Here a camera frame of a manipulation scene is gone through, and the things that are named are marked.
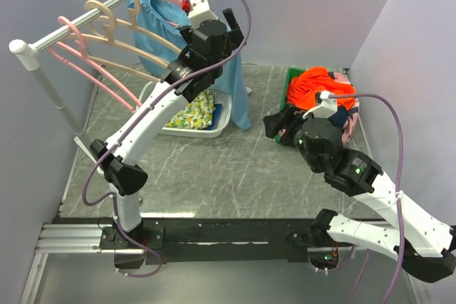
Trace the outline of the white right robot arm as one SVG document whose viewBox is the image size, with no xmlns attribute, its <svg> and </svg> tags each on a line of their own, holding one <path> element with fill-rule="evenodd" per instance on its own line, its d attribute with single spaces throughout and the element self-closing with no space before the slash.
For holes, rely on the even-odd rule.
<svg viewBox="0 0 456 304">
<path fill-rule="evenodd" d="M 287 105 L 263 119 L 268 138 L 295 147 L 325 183 L 365 204 L 391 227 L 384 229 L 322 209 L 311 225 L 317 246 L 350 243 L 400 261 L 404 271 L 426 283 L 455 272 L 455 227 L 442 223 L 410 197 L 397 198 L 395 184 L 367 154 L 344 147 L 341 130 L 330 120 L 305 116 Z"/>
</svg>

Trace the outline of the light blue shorts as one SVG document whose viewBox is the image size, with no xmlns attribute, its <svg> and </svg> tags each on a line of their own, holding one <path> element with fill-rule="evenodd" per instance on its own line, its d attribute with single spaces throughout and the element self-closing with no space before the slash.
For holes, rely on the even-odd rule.
<svg viewBox="0 0 456 304">
<path fill-rule="evenodd" d="M 187 26 L 190 20 L 187 14 L 177 5 L 163 0 L 139 0 L 141 12 L 136 16 L 137 25 L 157 34 L 178 48 L 186 46 L 176 26 Z M 164 44 L 145 34 L 134 31 L 135 47 L 171 62 L 177 53 Z M 222 75 L 215 80 L 213 89 L 220 90 L 232 97 L 232 122 L 241 130 L 251 127 L 249 118 L 249 100 L 242 72 L 242 59 L 237 55 L 222 66 Z"/>
</svg>

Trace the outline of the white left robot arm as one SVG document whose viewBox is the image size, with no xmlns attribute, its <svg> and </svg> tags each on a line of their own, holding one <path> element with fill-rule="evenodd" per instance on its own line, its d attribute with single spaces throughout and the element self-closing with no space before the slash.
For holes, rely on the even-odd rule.
<svg viewBox="0 0 456 304">
<path fill-rule="evenodd" d="M 187 45 L 166 67 L 150 97 L 114 135 L 94 140 L 90 146 L 116 196 L 115 220 L 120 226 L 116 239 L 126 248 L 136 247 L 142 238 L 138 199 L 147 173 L 138 162 L 145 148 L 175 114 L 214 84 L 222 66 L 247 42 L 233 10 L 225 9 L 223 15 L 224 21 L 207 19 L 197 28 L 182 27 Z"/>
</svg>

